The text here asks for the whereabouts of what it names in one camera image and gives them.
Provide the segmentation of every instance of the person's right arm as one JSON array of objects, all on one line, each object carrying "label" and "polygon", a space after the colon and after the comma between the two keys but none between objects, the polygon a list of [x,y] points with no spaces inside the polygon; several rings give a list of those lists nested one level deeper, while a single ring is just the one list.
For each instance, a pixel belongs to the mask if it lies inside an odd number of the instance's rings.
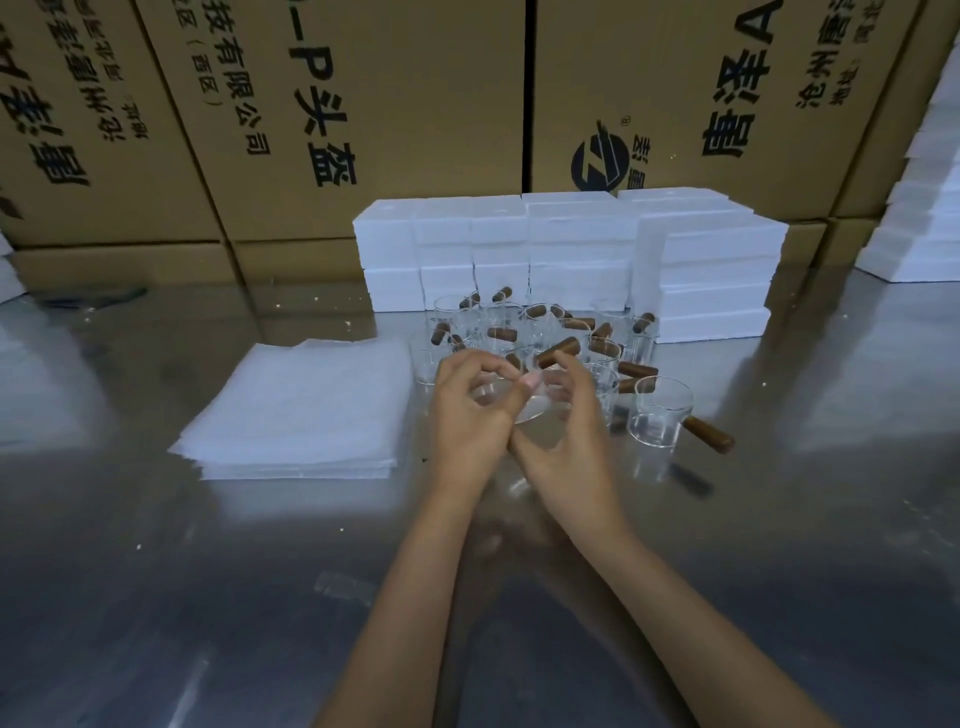
[{"label": "person's right arm", "polygon": [[544,504],[623,602],[703,728],[835,726],[740,630],[633,535],[614,487],[593,382],[558,353],[566,435],[544,450],[514,429],[511,451]]}]

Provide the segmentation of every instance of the person's left arm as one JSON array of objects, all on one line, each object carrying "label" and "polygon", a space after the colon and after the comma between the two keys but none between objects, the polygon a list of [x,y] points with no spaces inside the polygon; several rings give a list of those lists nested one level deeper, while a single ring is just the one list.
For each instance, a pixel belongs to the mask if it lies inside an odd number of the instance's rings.
[{"label": "person's left arm", "polygon": [[[469,396],[484,372],[516,380],[507,395],[486,407]],[[538,376],[519,378],[504,359],[477,350],[453,354],[440,365],[431,411],[429,491],[315,728],[430,725],[473,507]]]}]

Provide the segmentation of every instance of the forearm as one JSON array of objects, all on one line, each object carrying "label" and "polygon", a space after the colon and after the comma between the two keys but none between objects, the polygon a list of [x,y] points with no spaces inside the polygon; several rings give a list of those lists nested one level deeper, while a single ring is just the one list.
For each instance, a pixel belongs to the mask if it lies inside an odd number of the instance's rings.
[{"label": "forearm", "polygon": [[835,725],[634,536],[620,532],[577,546],[631,613],[703,728]]},{"label": "forearm", "polygon": [[430,724],[472,510],[472,501],[451,493],[428,496],[317,728]]}]

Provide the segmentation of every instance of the stainless steel table surface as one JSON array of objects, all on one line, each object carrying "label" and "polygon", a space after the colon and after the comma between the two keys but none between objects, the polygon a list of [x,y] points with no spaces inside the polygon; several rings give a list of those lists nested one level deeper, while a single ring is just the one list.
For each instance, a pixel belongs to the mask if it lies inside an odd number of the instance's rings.
[{"label": "stainless steel table surface", "polygon": [[[166,450],[254,342],[420,320],[363,298],[0,306],[0,725],[309,724],[417,507],[422,420],[382,481],[203,482]],[[847,726],[960,721],[958,353],[960,284],[816,276],[762,340],[657,347],[731,454],[615,439],[641,538]],[[436,723],[690,724],[517,480],[468,537]]]}]

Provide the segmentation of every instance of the person's left hand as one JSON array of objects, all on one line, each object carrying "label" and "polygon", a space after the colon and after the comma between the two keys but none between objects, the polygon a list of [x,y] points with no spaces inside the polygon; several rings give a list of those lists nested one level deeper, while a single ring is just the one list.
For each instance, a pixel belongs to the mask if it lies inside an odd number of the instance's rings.
[{"label": "person's left hand", "polygon": [[[485,372],[514,383],[487,406],[469,394],[483,383]],[[520,376],[506,359],[477,349],[457,352],[441,362],[431,408],[434,488],[456,489],[474,500],[480,497],[506,451],[516,416],[540,377],[539,371]]]}]

